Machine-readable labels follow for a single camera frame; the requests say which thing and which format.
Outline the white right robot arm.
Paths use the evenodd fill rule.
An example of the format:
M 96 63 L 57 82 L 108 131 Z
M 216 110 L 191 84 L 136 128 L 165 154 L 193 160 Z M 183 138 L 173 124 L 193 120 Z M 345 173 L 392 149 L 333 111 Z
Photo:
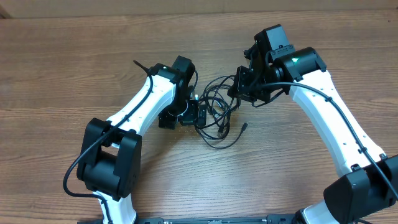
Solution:
M 338 179 L 322 201 L 300 209 L 288 223 L 361 223 L 397 202 L 397 157 L 389 157 L 362 129 L 345 105 L 326 64 L 311 47 L 296 50 L 281 25 L 255 35 L 228 90 L 258 108 L 289 95 L 325 143 Z

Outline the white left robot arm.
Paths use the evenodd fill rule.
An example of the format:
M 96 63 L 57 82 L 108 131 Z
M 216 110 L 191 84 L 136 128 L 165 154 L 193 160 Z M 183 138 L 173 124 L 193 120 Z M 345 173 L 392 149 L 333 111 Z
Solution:
M 142 138 L 155 120 L 164 129 L 206 124 L 189 84 L 197 72 L 190 59 L 178 56 L 170 67 L 158 63 L 143 71 L 146 81 L 127 105 L 106 120 L 93 118 L 85 129 L 76 175 L 100 203 L 97 223 L 137 223 L 131 192 L 141 169 Z

